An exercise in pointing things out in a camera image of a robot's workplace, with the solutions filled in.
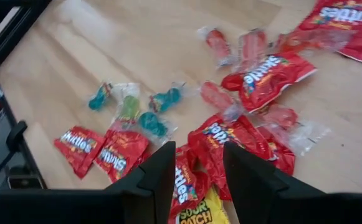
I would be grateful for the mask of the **clear wrapped green gummy candy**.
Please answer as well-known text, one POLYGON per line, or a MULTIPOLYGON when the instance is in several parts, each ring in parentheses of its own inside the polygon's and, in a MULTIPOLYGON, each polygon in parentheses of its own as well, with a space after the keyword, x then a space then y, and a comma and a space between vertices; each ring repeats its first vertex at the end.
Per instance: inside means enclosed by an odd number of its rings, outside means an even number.
POLYGON ((115 131, 130 129, 140 113, 140 85, 119 83, 114 85, 112 93, 117 101, 117 110, 111 129, 115 131))

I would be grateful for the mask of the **red Skittles candy bag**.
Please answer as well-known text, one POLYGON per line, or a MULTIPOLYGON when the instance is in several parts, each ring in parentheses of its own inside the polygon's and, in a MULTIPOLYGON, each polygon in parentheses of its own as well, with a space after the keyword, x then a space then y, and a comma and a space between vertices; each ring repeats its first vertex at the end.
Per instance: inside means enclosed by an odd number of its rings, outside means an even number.
POLYGON ((55 139, 54 146, 73 167, 76 176, 83 179, 104 142, 104 136, 95 131, 74 126, 55 139))
POLYGON ((108 130, 105 143, 94 159, 112 183, 126 176, 149 145, 149 140, 134 131, 108 130))
POLYGON ((349 43, 339 53, 362 62, 362 0, 317 0, 297 29, 352 30, 349 43))
POLYGON ((293 175, 296 159, 295 154, 265 127, 259 126, 257 130, 266 139, 272 151, 273 156, 269 159, 269 162, 284 173, 293 175))
POLYGON ((231 201, 223 163, 224 144, 228 141, 266 161, 272 160, 274 154, 267 140, 244 115, 227 123, 215 114, 188 134, 188 144, 217 186, 220 199, 231 201))
POLYGON ((174 191, 168 224, 176 223, 176 216, 186 209, 196 208, 211 186, 210 177, 195 169, 197 156, 188 144, 176 148, 174 191))
POLYGON ((221 86, 236 91, 246 111, 252 113, 276 99, 288 86, 315 73, 317 68, 293 52, 269 55, 248 72, 234 72, 221 86))

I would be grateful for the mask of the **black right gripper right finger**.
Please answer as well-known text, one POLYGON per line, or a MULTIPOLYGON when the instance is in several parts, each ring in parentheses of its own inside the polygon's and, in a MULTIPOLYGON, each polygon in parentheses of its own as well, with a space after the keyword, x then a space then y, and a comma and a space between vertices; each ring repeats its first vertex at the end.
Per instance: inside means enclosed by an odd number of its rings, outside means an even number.
POLYGON ((224 145, 226 181, 240 224, 269 224, 274 200, 289 175, 235 142, 224 145))

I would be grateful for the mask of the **clear wrapped red fish candy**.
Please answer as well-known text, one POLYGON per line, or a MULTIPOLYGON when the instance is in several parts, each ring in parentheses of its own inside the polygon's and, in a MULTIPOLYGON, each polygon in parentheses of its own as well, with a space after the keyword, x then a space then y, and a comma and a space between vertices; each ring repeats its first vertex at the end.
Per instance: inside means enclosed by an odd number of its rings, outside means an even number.
POLYGON ((304 156, 331 133, 327 126, 304 119, 295 110, 277 103, 265 106, 256 115, 261 127, 296 156, 304 156))
POLYGON ((217 27, 204 26, 198 29, 198 35, 212 50, 218 68, 234 63, 235 57, 231 45, 217 27))
POLYGON ((263 29, 256 28, 238 38, 238 61, 235 72, 246 72, 256 67, 265 57, 267 37, 263 29))
POLYGON ((201 85, 200 95, 206 103, 217 109, 226 122, 236 121, 243 114, 243 109, 237 101, 225 89, 212 81, 206 81, 201 85))
POLYGON ((354 34, 353 30, 295 30, 279 36, 275 51, 277 53, 293 52, 304 56, 319 52, 337 52, 350 42, 354 34))

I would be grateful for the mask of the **black table clamp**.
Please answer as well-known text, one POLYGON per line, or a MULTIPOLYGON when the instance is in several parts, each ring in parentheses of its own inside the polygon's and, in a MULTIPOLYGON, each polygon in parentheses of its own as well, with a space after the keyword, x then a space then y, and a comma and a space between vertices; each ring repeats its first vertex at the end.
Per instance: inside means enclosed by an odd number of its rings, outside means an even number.
POLYGON ((11 128, 6 139, 6 146, 10 152, 18 151, 18 145, 22 141, 26 129, 27 123, 24 120, 19 121, 11 128))

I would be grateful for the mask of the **clear wrapped teal gummy candy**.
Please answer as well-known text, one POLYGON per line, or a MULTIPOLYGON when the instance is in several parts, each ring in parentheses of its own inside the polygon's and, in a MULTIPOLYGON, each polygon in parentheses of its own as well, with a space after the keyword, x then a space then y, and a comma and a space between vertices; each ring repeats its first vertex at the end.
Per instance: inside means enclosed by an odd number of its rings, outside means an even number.
POLYGON ((181 100, 181 89, 172 87, 166 93, 151 95, 148 106, 154 113, 164 113, 177 105, 181 100))
POLYGON ((169 137, 178 128, 169 121, 150 111, 140 115, 138 118, 138 124, 143 131, 157 138, 169 137))
POLYGON ((113 85, 110 82, 103 82, 96 94, 94 94, 91 99, 88 101, 88 107, 91 110, 98 111, 101 110, 104 106, 109 97, 112 94, 113 85))

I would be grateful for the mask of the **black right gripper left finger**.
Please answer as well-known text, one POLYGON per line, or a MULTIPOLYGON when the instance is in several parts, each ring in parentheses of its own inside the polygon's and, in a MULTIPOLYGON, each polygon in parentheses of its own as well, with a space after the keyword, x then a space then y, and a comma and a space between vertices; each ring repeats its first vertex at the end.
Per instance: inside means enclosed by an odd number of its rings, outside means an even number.
POLYGON ((176 143, 162 145, 124 178, 105 189, 108 224, 168 224, 174 191, 176 143))

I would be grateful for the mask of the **yellow purple Sour Patch bag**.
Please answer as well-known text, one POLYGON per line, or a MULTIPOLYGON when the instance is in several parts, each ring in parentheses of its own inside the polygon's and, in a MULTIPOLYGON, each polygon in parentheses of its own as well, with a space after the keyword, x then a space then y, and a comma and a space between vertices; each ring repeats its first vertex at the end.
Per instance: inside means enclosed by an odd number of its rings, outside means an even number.
POLYGON ((222 200, 213 188, 195 208, 187 208, 180 212, 174 224, 231 224, 222 200))

